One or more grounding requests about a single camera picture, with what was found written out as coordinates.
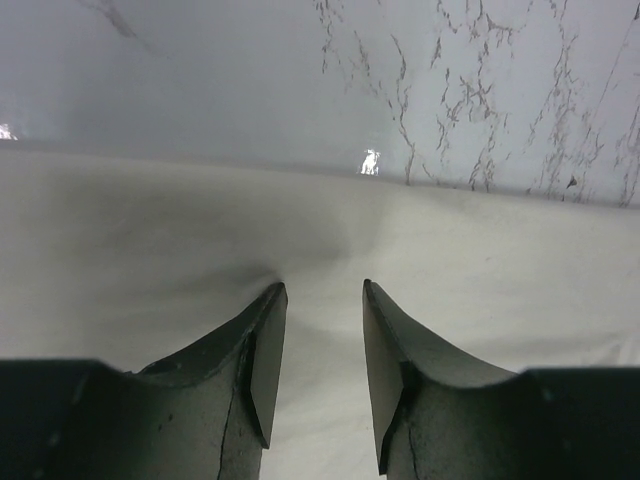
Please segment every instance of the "white fabric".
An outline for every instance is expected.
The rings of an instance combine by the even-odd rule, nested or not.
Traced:
[[[136,370],[285,281],[263,479],[377,478],[371,278],[508,369],[640,358],[640,214],[372,177],[0,152],[0,355]]]

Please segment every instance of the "white sheet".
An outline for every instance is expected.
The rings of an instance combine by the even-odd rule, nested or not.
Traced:
[[[640,358],[640,215],[532,198],[0,152],[0,355],[138,369],[275,279],[290,303],[263,479],[376,478],[361,287],[509,369]]]

